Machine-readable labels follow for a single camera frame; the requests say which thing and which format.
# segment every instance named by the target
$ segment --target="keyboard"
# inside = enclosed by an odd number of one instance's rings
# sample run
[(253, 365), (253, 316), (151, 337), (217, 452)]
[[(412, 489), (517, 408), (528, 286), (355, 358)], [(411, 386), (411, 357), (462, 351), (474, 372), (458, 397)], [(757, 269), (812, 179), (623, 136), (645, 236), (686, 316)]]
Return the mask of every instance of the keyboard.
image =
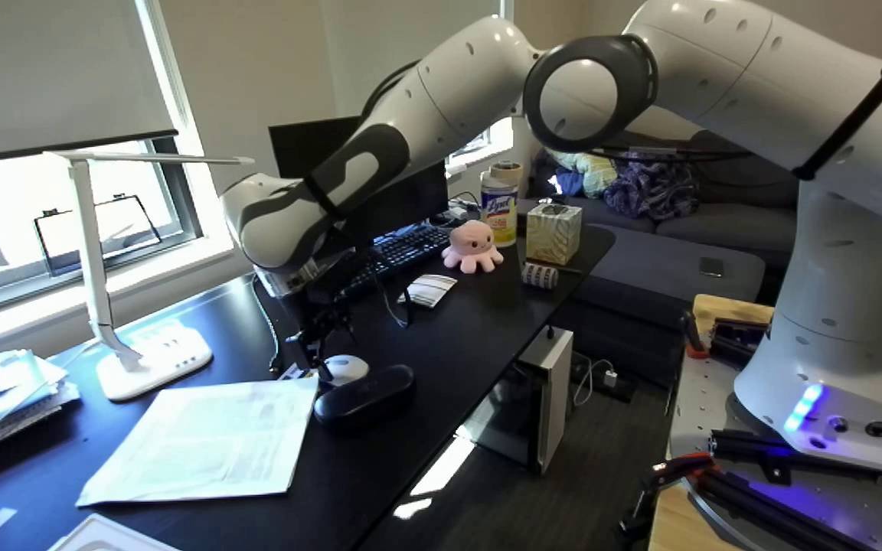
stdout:
[(412, 272), (427, 262), (440, 259), (440, 249), (448, 249), (448, 227), (419, 222), (406, 223), (401, 231), (383, 232), (373, 238), (372, 265), (373, 269), (361, 269), (352, 276), (352, 282), (343, 288), (347, 298), (372, 292), (373, 282), (388, 282), (405, 272)]

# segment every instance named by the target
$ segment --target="screen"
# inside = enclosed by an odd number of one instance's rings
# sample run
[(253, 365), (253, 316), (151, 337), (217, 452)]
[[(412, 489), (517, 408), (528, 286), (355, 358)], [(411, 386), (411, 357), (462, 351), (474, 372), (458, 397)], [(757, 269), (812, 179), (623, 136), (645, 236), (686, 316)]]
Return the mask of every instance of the screen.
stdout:
[[(358, 116), (341, 121), (312, 121), (290, 126), (270, 126), (270, 142), (276, 149), (276, 163), (283, 179), (304, 179), (317, 163), (326, 163), (352, 132), (358, 129)], [(397, 231), (448, 208), (448, 179), (444, 163), (430, 166), (391, 187), (381, 189), (355, 211), (348, 211), (347, 232), (373, 238), (385, 231)]]

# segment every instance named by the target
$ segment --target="computer mouse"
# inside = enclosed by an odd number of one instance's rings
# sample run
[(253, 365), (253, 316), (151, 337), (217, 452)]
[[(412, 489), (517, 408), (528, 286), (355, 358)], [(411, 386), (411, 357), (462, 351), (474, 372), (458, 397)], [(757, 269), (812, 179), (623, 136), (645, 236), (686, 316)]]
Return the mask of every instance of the computer mouse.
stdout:
[(358, 357), (327, 357), (326, 367), (332, 373), (332, 386), (348, 386), (372, 373), (372, 365)]

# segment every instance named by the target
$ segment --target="paper sheet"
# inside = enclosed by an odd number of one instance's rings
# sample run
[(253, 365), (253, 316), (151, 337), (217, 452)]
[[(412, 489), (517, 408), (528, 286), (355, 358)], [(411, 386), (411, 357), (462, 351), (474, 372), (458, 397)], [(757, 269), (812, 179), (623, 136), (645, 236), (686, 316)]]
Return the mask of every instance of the paper sheet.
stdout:
[(166, 389), (78, 505), (284, 493), (317, 376)]

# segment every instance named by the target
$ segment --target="window blind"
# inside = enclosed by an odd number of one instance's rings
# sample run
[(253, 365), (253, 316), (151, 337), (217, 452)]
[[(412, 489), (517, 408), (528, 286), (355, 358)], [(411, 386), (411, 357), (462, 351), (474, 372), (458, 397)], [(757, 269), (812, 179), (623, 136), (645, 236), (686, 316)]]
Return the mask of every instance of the window blind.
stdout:
[(134, 0), (0, 0), (0, 157), (170, 132)]

